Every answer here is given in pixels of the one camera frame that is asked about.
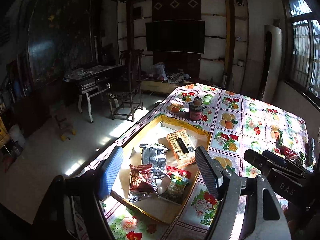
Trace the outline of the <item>barred window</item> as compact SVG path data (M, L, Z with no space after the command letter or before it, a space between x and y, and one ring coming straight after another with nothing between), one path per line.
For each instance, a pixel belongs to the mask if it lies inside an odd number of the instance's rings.
M319 21L305 0L282 0L286 24L285 77L319 100Z

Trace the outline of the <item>standing air conditioner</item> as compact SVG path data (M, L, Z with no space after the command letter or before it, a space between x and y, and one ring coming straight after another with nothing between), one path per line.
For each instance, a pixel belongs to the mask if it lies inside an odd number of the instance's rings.
M282 30L274 25L264 26L264 61L258 90L260 101L271 103L276 91L282 58Z

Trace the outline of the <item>low tv cabinet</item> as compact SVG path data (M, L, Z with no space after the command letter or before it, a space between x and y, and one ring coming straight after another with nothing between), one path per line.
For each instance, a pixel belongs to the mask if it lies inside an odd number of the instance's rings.
M141 88L143 91L150 91L162 94L171 94L176 88L185 85L185 83L167 83L167 81L143 80Z

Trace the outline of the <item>black flashlight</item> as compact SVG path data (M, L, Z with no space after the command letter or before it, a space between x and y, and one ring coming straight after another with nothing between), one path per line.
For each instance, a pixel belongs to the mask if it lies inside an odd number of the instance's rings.
M308 140L308 150L306 154L306 165L307 166L313 166L315 164L315 140L313 138L309 138Z

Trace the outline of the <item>yellow-rimmed shallow tray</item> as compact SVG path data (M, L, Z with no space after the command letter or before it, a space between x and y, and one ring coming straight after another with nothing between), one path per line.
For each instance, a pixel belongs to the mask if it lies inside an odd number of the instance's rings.
M171 224L200 174L195 150L208 148L209 141L209 132L159 115L121 147L123 162L111 196L133 211Z

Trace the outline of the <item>green small snack packet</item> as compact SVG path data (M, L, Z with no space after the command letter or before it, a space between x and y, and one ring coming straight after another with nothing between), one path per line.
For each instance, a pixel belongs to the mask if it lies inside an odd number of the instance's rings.
M160 194L160 197L181 205L183 203L185 187L189 184L189 178L184 177L177 172L173 172L171 174L171 181L168 187L163 193Z

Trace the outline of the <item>orange cracker pack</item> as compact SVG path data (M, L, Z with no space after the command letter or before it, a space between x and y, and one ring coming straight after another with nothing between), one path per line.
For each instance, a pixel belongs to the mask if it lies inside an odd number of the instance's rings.
M167 141L177 161L177 168L184 168L195 162L195 146L185 129L168 134Z

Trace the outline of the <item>dark red small snack packet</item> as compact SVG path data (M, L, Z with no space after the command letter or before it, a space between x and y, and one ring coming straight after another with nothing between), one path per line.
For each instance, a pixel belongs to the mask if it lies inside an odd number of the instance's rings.
M151 174L151 164L131 165L130 164L130 187L131 192L153 192L153 176Z

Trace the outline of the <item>small tan cup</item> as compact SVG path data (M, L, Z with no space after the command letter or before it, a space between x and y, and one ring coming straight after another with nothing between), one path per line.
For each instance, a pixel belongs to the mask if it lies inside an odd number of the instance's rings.
M202 99L199 98L199 97L195 97L194 100L193 100L193 104L195 106L202 106Z

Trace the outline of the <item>white-legged side table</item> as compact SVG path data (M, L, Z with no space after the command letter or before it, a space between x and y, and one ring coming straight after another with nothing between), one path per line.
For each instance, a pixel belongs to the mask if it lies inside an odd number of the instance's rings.
M91 109L91 98L100 95L103 100L103 93L110 89L110 72L122 67L121 64L114 66L97 65L88 69L78 68L65 73L63 80L75 85L78 94L78 111L82 113L82 98L85 97L88 105L89 121L94 122Z

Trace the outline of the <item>red snack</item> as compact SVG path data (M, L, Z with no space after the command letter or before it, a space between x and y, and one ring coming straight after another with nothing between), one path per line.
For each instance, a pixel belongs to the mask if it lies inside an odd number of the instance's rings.
M295 151L291 150L286 146L280 146L279 149L280 149L281 155L284 155L285 158L288 160L293 161L300 158L298 153L296 153Z

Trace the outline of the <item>dark silver snack bag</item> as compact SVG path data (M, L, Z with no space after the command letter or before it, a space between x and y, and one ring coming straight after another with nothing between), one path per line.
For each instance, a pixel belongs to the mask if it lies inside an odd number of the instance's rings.
M142 164L151 164L151 174L154 179L163 179L167 176L165 168L167 166L166 153L168 148L161 144L140 144L142 149Z

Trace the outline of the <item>red candy packet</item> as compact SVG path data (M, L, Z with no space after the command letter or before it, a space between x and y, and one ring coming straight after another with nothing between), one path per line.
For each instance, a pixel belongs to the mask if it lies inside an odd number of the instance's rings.
M165 171L169 177L171 177L173 173L176 173L184 178L187 178L187 179L191 178L191 172L186 171L186 170L182 170L182 169L179 169L179 168L176 168L173 166L167 165L165 168Z

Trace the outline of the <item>dark jar with pink label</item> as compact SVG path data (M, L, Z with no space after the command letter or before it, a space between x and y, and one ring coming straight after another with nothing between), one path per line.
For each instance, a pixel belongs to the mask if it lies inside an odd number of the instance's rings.
M192 102L189 102L188 116L192 121L199 121L202 119L202 114L204 111L204 106L195 106Z

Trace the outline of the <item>floral fruit vinyl tablecloth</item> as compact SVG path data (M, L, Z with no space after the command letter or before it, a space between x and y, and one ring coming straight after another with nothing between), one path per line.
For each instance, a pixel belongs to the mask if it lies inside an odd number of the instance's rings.
M187 103L196 96L210 95L199 121L191 121L196 129L210 133L209 154L224 160L237 174L253 178L258 170L245 161L244 152L270 150L280 154L276 137L284 144L306 153L309 137L315 137L319 114L310 111L303 117L295 115L295 107L307 105L297 93L286 89L274 105L207 85L189 85L175 89L163 102L132 128L115 140L113 146L125 146L148 123L161 116L184 119ZM202 177L195 180L191 195L178 218L170 225L157 223L133 211L114 198L105 205L105 217L115 239L201 239L207 232L218 203L211 199Z

